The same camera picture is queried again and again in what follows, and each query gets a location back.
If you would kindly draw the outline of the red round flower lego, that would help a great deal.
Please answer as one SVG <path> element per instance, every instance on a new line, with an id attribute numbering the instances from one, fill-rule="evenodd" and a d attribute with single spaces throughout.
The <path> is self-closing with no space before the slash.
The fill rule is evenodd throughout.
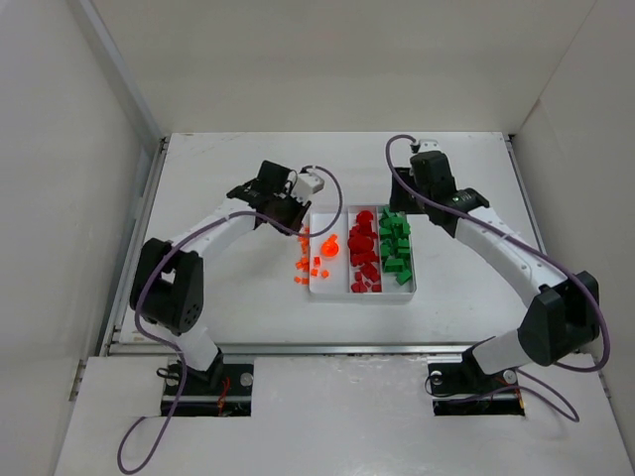
<path id="1" fill-rule="evenodd" d="M 373 251 L 375 248 L 375 240 L 372 236 L 354 233 L 349 235 L 347 245 L 350 254 Z"/>

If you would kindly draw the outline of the dark red long lego brick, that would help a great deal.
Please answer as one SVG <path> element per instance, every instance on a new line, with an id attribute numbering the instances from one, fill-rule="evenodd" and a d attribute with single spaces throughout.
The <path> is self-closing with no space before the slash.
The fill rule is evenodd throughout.
<path id="1" fill-rule="evenodd" d="M 374 251 L 353 253 L 350 255 L 350 263 L 353 267 L 364 266 L 368 263 L 376 263 L 379 261 L 379 257 Z"/>

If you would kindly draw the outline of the red half-round lego base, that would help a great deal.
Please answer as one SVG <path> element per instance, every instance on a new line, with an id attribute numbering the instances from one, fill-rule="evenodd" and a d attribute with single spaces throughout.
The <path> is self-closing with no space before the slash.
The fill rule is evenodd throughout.
<path id="1" fill-rule="evenodd" d="M 355 222 L 360 226 L 366 226 L 372 223 L 374 214 L 370 210 L 362 210 L 356 214 Z"/>

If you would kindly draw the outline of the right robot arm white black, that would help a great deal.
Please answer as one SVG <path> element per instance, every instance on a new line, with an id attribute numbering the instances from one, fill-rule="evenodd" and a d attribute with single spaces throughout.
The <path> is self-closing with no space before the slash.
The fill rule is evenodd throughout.
<path id="1" fill-rule="evenodd" d="M 408 167 L 390 171 L 391 208 L 426 214 L 489 264 L 526 307 L 517 328 L 464 351 L 449 370 L 453 377 L 476 386 L 508 369 L 559 364 L 596 338 L 608 338 L 597 280 L 567 271 L 517 238 L 481 193 L 456 187 L 444 153 L 417 153 Z"/>

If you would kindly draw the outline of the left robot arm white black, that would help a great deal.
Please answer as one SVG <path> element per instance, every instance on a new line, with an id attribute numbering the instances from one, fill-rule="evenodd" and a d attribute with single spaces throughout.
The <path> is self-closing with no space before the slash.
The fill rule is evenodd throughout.
<path id="1" fill-rule="evenodd" d="M 177 347 L 193 378 L 212 387 L 222 368 L 222 352 L 201 320 L 204 266 L 263 223 L 278 223 L 286 235 L 300 231 L 311 197 L 323 186 L 307 168 L 296 173 L 265 161 L 256 178 L 231 189 L 198 225 L 143 245 L 129 305 L 154 335 Z"/>

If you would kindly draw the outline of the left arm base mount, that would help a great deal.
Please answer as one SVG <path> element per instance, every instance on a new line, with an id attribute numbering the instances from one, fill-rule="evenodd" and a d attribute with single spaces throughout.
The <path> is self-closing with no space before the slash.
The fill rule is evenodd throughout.
<path id="1" fill-rule="evenodd" d="M 166 417 L 174 402 L 175 417 L 250 417 L 255 377 L 253 362 L 215 362 L 210 372 L 188 369 L 187 380 L 177 399 L 182 376 L 178 359 L 169 360 L 156 375 L 164 380 L 160 413 Z"/>

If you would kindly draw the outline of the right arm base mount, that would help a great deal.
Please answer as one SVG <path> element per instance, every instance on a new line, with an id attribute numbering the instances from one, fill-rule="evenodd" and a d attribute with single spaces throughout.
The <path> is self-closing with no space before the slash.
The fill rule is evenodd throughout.
<path id="1" fill-rule="evenodd" d="M 518 377 L 511 369 L 485 375 L 462 362 L 430 361 L 425 388 L 436 417 L 525 415 Z"/>

